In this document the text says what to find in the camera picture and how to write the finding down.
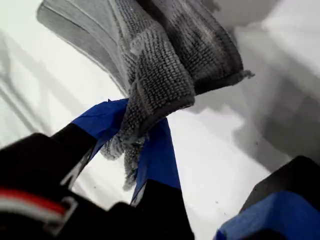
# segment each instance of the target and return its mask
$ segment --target black plastic part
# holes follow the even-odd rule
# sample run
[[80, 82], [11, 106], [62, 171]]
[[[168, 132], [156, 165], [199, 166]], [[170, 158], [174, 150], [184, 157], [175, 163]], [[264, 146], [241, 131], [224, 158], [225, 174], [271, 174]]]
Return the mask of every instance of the black plastic part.
[[0, 186], [60, 200], [48, 186], [59, 186], [94, 144], [95, 139], [74, 124], [53, 138], [34, 133], [0, 150]]
[[247, 236], [244, 240], [285, 240], [285, 236], [277, 231], [271, 229], [263, 229], [261, 231], [255, 232], [254, 234]]
[[140, 191], [131, 205], [152, 220], [166, 239], [195, 239], [180, 189], [148, 179]]
[[133, 207], [117, 203], [109, 211], [72, 193], [61, 181], [87, 163], [96, 140], [74, 124], [47, 137], [32, 134], [0, 150], [0, 187], [29, 192], [56, 203], [72, 197], [77, 208], [60, 233], [53, 237], [44, 224], [0, 212], [0, 239], [194, 239], [182, 192], [148, 180]]
[[320, 211], [320, 166], [305, 156], [298, 156], [255, 185], [240, 212], [272, 193], [289, 191], [306, 199]]
[[58, 131], [51, 139], [72, 152], [78, 159], [81, 159], [97, 143], [93, 136], [73, 123]]

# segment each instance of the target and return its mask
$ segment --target red stripe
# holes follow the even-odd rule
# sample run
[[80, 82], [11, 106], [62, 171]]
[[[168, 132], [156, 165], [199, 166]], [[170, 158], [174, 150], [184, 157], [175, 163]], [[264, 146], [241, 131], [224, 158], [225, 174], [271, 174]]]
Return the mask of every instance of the red stripe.
[[61, 204], [21, 190], [0, 188], [0, 198], [19, 199], [20, 201], [28, 202], [62, 215], [66, 212], [66, 209]]

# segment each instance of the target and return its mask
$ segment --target white wall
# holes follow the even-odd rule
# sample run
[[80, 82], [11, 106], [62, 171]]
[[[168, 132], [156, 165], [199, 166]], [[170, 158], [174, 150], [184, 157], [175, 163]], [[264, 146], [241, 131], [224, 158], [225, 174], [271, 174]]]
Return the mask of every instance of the white wall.
[[[189, 220], [207, 240], [270, 172], [296, 155], [319, 159], [320, 3], [203, 1], [256, 73], [168, 117]], [[2, 146], [34, 131], [52, 134], [94, 104], [121, 98], [102, 70], [37, 23], [40, 2], [0, 3]], [[75, 190], [105, 208], [128, 201], [122, 164], [97, 155]]]

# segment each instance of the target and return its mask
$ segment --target white stripe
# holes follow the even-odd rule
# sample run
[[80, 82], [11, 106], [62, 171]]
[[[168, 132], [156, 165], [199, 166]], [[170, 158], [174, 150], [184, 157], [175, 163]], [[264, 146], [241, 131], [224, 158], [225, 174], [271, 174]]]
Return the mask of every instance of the white stripe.
[[62, 222], [63, 215], [16, 198], [0, 197], [0, 212], [20, 214], [42, 222]]

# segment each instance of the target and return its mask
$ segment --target gray fabric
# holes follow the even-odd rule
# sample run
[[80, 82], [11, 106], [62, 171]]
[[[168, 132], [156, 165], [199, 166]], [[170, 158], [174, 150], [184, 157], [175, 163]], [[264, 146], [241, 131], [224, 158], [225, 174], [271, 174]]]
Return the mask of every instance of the gray fabric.
[[148, 130], [189, 107], [195, 95], [234, 85], [241, 57], [226, 31], [195, 0], [44, 0], [38, 20], [112, 75], [129, 95], [119, 133], [103, 146], [125, 152], [127, 188], [135, 182]]

